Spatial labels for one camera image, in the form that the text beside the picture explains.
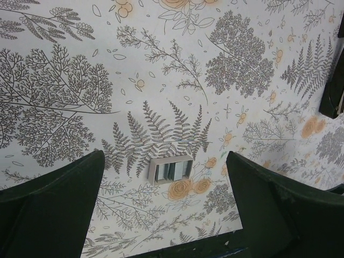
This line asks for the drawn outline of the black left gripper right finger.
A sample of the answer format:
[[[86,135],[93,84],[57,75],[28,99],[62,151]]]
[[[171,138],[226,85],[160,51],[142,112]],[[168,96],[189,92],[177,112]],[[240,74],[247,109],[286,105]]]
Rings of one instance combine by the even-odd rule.
[[[320,190],[236,152],[226,165],[251,257],[343,257],[343,184]]]

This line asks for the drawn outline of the black stapler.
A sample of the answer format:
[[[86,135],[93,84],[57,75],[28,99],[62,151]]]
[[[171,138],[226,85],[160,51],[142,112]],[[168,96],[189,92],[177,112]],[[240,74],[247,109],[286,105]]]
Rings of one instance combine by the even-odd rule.
[[[319,112],[335,119],[343,113],[343,29],[338,34],[340,54],[334,63],[334,71],[328,79],[320,102]]]

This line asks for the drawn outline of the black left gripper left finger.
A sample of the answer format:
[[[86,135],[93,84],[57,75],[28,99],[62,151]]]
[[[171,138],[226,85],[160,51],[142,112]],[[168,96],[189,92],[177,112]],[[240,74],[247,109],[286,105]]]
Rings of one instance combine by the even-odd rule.
[[[103,151],[1,191],[1,257],[80,257],[105,167]]]

